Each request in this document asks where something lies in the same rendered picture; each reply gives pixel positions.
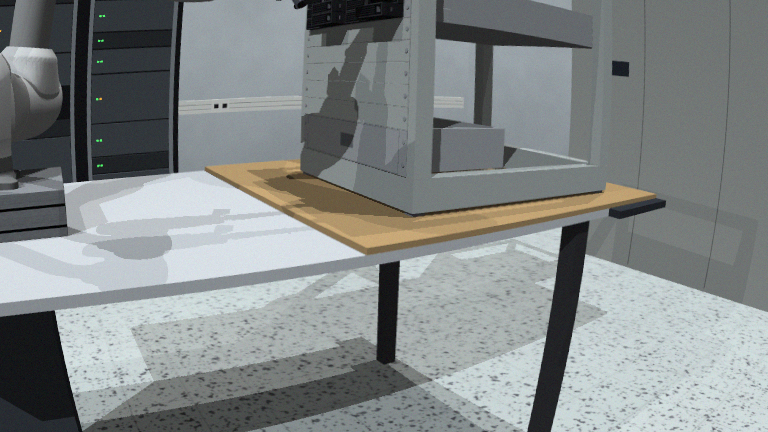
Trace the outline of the tan flat wooden board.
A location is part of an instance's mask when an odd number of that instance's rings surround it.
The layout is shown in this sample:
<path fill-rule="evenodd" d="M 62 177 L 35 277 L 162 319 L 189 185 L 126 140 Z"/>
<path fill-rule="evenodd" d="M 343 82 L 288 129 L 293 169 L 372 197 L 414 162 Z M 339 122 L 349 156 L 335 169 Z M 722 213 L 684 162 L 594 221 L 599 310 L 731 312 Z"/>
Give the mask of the tan flat wooden board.
<path fill-rule="evenodd" d="M 300 159 L 206 166 L 205 171 L 366 255 L 473 237 L 656 198 L 606 182 L 579 193 L 411 217 L 300 171 Z"/>

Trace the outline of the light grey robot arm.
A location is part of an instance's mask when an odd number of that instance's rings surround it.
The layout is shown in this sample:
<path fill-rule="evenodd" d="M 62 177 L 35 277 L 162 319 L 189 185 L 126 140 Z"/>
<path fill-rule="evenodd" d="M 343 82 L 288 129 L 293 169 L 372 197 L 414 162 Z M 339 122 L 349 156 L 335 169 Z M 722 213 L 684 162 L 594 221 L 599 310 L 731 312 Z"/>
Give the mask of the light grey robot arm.
<path fill-rule="evenodd" d="M 16 0 L 10 45 L 0 53 L 0 190 L 19 188 L 11 143 L 40 135 L 61 111 L 57 57 L 49 49 L 55 4 Z"/>

